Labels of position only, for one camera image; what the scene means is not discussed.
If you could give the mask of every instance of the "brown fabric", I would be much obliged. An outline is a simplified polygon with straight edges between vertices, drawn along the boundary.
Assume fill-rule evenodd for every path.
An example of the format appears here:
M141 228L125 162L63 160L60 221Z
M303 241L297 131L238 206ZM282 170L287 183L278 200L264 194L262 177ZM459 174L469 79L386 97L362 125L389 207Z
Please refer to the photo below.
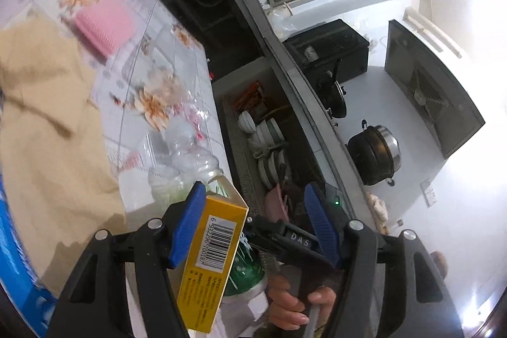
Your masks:
M95 231L125 231L100 113L88 102L94 78L54 22L0 32L4 187L26 254L57 296Z

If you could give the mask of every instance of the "pink basket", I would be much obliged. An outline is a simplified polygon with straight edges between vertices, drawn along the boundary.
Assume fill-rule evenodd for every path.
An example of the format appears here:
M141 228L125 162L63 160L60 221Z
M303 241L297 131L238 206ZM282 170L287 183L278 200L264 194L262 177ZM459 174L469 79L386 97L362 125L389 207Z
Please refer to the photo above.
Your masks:
M74 22L101 54L114 55L134 35L135 25L122 0L100 0L82 8Z

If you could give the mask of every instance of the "metal pot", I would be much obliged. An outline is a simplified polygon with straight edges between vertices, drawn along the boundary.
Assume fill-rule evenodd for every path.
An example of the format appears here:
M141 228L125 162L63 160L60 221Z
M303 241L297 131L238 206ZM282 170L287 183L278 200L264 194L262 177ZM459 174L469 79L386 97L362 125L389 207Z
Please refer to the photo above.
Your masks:
M336 81L331 71L324 73L324 79L317 84L315 92L330 117L344 118L347 116L347 105L344 98L346 92Z
M387 179L394 186L392 176L401 167L398 141L385 126L368 126L362 121L363 131L349 139L347 149L365 185L375 185Z

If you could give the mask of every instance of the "power outlet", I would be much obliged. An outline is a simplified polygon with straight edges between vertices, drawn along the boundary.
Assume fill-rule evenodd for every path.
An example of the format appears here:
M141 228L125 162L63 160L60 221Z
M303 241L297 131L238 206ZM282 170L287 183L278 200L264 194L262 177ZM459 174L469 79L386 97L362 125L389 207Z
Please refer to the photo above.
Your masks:
M435 195L435 190L433 188L433 184L430 179L426 179L421 182L421 190L424 195L424 199L426 199L426 205L428 208L434 205L437 202L437 196Z

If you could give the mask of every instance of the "yellow box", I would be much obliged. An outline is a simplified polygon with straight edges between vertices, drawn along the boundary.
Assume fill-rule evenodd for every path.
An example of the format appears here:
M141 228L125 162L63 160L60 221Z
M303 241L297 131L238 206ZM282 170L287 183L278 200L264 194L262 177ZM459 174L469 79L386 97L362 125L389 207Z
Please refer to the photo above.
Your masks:
M178 294L185 326L206 333L213 326L248 213L247 204L226 177L216 182L226 196L206 198Z

